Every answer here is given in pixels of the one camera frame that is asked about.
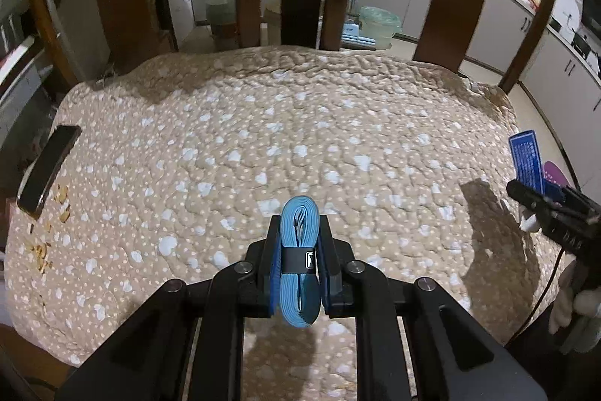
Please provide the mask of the white gloved right hand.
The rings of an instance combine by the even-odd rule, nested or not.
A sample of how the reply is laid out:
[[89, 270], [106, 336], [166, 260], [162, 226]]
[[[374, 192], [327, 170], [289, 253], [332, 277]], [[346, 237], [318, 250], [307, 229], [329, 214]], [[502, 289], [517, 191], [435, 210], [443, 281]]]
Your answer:
[[567, 328], [574, 313], [588, 318], [589, 323], [574, 347], [575, 352], [586, 353], [595, 348], [600, 340], [600, 288], [575, 294], [572, 282], [577, 264], [578, 261], [573, 260], [559, 276], [559, 290], [549, 316], [548, 332], [554, 335], [560, 328]]

